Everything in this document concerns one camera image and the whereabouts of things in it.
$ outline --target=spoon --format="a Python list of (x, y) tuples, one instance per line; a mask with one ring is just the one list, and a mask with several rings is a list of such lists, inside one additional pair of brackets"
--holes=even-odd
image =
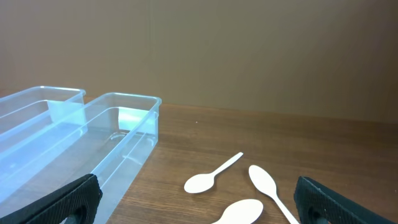
[(272, 179), (272, 177), (264, 169), (255, 165), (251, 165), (249, 167), (249, 175), (254, 186), (256, 186), (261, 193), (270, 196), (270, 198), (275, 201), (290, 223), (299, 224), (286, 208), (286, 206), (280, 201), (276, 193), (276, 184), (274, 179)]
[(260, 217), (263, 208), (259, 200), (240, 200), (228, 206), (221, 218), (212, 224), (251, 224)]
[(223, 165), (221, 165), (217, 170), (209, 174), (198, 174), (189, 178), (184, 185), (186, 192), (191, 194), (197, 194), (210, 189), (214, 185), (214, 178), (221, 171), (227, 169), (230, 165), (236, 162), (241, 156), (242, 152), (236, 154), (234, 157), (228, 159)]

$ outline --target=plastic container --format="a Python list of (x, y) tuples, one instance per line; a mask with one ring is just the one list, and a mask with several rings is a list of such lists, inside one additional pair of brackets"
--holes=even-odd
[[(20, 148), (44, 150), (0, 179), (0, 217), (92, 173), (103, 191), (95, 223), (105, 223), (157, 143), (160, 104), (156, 97), (108, 93)], [(59, 139), (58, 130), (71, 131)]]
[(84, 95), (84, 90), (37, 86), (0, 98), (0, 160), (5, 151), (81, 109)]

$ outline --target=wood grain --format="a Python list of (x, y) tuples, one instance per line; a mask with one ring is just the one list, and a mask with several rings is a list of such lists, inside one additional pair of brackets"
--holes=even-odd
[[(280, 199), (293, 200), (300, 175), (311, 177), (398, 222), (398, 126), (286, 114), (162, 105), (159, 143), (108, 223), (213, 223), (233, 202), (256, 198), (256, 223), (287, 223), (251, 183), (256, 164), (275, 179)], [(183, 185), (242, 151), (243, 157), (208, 192)]]

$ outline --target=white spoon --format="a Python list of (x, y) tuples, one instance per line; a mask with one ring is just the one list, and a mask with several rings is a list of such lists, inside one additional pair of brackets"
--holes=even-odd
[(189, 178), (184, 185), (184, 189), (186, 192), (191, 194), (197, 194), (200, 192), (204, 192), (210, 189), (214, 185), (214, 178), (221, 171), (227, 169), (230, 165), (236, 162), (241, 156), (242, 152), (236, 154), (234, 157), (228, 159), (223, 165), (221, 165), (217, 170), (209, 174), (198, 174)]
[(240, 200), (228, 206), (221, 218), (212, 224), (252, 224), (260, 217), (263, 208), (259, 200)]
[(299, 224), (286, 206), (279, 200), (279, 197), (276, 194), (276, 184), (274, 179), (272, 179), (264, 169), (251, 165), (249, 167), (249, 175), (254, 186), (256, 186), (261, 193), (270, 196), (270, 198), (275, 201), (290, 223)]

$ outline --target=white plastic utensil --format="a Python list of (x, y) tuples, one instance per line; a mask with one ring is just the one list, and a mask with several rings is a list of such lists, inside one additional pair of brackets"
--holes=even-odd
[(228, 206), (221, 218), (212, 224), (251, 224), (260, 217), (263, 208), (259, 200), (240, 200)]
[(234, 157), (228, 159), (228, 161), (226, 161), (223, 165), (217, 168), (217, 170), (214, 170), (212, 173), (198, 174), (189, 178), (189, 180), (187, 180), (187, 182), (184, 185), (185, 191), (191, 194), (197, 194), (210, 189), (214, 185), (215, 176), (219, 174), (221, 171), (227, 169), (230, 165), (236, 162), (242, 155), (243, 155), (242, 152), (236, 154)]
[(264, 169), (251, 165), (249, 167), (249, 175), (254, 186), (256, 186), (261, 193), (270, 196), (270, 198), (275, 201), (290, 223), (299, 224), (286, 206), (279, 200), (276, 192), (275, 181)]

